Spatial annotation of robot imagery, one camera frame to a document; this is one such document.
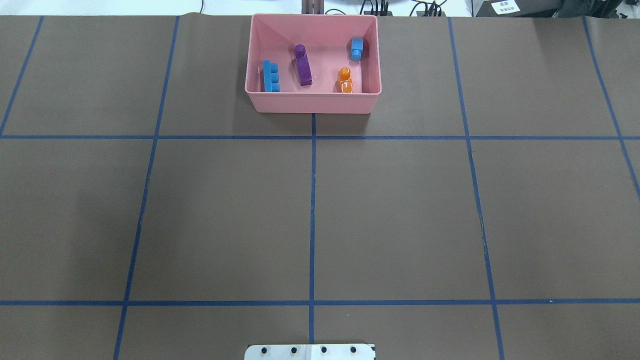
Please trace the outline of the orange toy block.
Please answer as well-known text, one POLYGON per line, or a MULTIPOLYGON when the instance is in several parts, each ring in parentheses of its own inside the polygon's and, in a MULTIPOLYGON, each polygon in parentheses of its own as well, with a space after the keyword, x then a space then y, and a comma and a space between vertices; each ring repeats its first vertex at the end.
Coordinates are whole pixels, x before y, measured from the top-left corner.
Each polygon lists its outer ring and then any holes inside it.
POLYGON ((351 94, 354 92, 351 69, 349 67, 343 67, 338 71, 337 86, 341 93, 351 94))

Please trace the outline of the purple toy block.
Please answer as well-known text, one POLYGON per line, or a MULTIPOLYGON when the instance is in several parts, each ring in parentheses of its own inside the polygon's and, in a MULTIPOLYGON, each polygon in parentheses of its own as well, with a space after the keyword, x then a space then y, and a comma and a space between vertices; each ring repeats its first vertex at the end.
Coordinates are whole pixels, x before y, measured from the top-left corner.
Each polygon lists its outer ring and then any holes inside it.
POLYGON ((306 46, 304 46, 304 44, 295 45, 294 60, 295 60, 295 66, 297 69, 300 86, 306 87, 306 86, 312 85, 313 74, 311 73, 306 46))

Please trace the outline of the long blue toy block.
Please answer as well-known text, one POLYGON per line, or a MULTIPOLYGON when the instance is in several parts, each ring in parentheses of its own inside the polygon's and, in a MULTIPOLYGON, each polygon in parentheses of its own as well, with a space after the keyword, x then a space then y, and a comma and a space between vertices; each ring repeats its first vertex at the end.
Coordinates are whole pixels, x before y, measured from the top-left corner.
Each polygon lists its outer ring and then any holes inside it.
POLYGON ((265 59, 262 61, 262 81, 263 91, 281 91, 279 66, 277 63, 274 63, 269 59, 265 59))

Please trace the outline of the small blue toy block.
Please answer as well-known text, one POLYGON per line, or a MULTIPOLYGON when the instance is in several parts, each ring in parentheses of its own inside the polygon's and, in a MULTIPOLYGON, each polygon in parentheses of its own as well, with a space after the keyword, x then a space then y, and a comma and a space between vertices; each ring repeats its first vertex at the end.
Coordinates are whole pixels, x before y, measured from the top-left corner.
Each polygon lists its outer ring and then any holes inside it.
POLYGON ((359 62, 362 60, 365 48, 365 41, 363 38, 350 39, 349 58, 353 62, 359 62))

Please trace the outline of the pink plastic box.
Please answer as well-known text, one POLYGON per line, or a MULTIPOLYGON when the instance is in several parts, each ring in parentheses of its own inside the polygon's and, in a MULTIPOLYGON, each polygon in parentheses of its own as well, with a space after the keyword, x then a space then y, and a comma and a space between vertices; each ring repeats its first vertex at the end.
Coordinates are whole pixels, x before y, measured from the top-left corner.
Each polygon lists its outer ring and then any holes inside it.
POLYGON ((254 14, 250 19, 244 90, 259 113, 369 114, 382 93, 378 19, 370 14, 254 14), (361 61, 350 60, 363 38, 361 61), (306 48, 312 84, 300 86, 294 47, 306 48), (279 67, 279 92, 263 90, 263 60, 279 67), (350 68, 353 92, 338 89, 350 68))

